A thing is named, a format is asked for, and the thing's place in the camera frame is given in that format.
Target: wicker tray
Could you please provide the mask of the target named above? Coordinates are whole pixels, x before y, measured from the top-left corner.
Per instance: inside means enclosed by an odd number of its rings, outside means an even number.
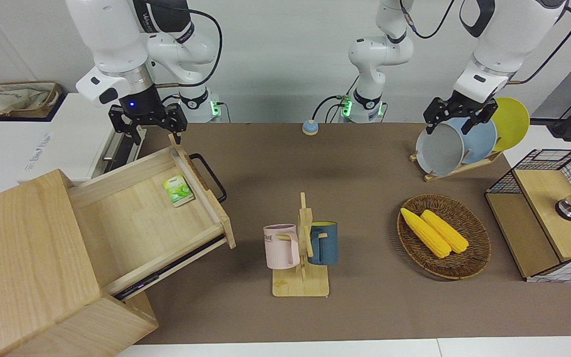
[[[463,253],[440,259],[420,241],[398,214],[398,236],[408,255],[429,273],[451,280],[470,278],[479,274],[490,260],[490,240],[482,222],[466,206],[439,194],[421,194],[402,206],[421,215],[429,209],[447,221],[469,242]]]

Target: brown tabletop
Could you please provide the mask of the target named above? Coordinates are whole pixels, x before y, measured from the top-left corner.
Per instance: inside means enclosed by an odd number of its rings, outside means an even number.
[[[236,249],[215,249],[147,290],[160,327],[141,344],[571,335],[571,284],[526,283],[483,193],[509,167],[494,164],[426,183],[408,156],[421,124],[190,124],[228,190]],[[142,154],[168,146],[150,129]],[[316,221],[339,226],[340,261],[327,298],[276,298],[262,227],[296,223],[299,192]],[[444,194],[483,222],[492,258],[478,276],[444,282],[406,258],[401,204]]]

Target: yellow corn cob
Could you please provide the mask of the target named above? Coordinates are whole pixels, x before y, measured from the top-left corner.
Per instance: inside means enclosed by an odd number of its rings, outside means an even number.
[[[409,228],[436,257],[448,257],[451,253],[451,246],[431,226],[406,208],[401,208],[400,212]]]
[[[462,253],[468,248],[466,238],[462,237],[450,224],[438,217],[435,213],[430,210],[424,210],[420,217],[444,238],[455,253]]]

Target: white robotic arm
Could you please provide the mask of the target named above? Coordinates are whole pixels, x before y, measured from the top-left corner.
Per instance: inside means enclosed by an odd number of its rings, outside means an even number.
[[[179,142],[186,130],[185,113],[192,121],[205,122],[215,116],[213,95],[195,67],[215,59],[214,46],[195,33],[188,12],[194,10],[183,10],[188,9],[186,0],[167,2],[158,0],[156,6],[147,0],[66,0],[95,63],[76,88],[97,106],[112,104],[109,116],[114,129],[132,135],[136,144],[140,144],[138,125],[161,126],[173,132]],[[156,33],[146,46],[141,31]],[[179,36],[166,32],[179,32]],[[151,59],[176,75],[182,88],[181,102],[162,103]]]
[[[406,0],[406,6],[412,4],[413,0]],[[387,81],[379,67],[407,63],[413,55],[413,41],[406,36],[399,0],[381,0],[376,25],[385,36],[359,38],[349,46],[349,61],[358,68],[358,83],[349,94],[344,116],[353,122],[370,122],[378,117]]]
[[[497,110],[495,93],[517,73],[566,6],[567,0],[465,0],[460,20],[479,42],[450,99],[435,98],[424,111],[427,132],[455,117],[469,118],[463,133],[487,122]]]
[[[467,66],[448,100],[435,98],[424,111],[431,133],[445,120],[469,118],[462,131],[487,122],[497,109],[492,99],[521,68],[524,59],[541,43],[564,13],[568,0],[464,0],[460,20],[479,39]],[[349,60],[358,68],[358,84],[349,94],[344,116],[353,122],[377,117],[385,85],[383,65],[409,61],[413,43],[407,25],[416,31],[408,14],[413,0],[381,0],[376,25],[385,36],[360,38],[349,47]]]

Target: pink mug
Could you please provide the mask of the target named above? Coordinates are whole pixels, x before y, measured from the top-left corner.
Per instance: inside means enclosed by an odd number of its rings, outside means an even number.
[[[274,224],[263,227],[263,242],[270,269],[289,269],[301,262],[296,225]]]

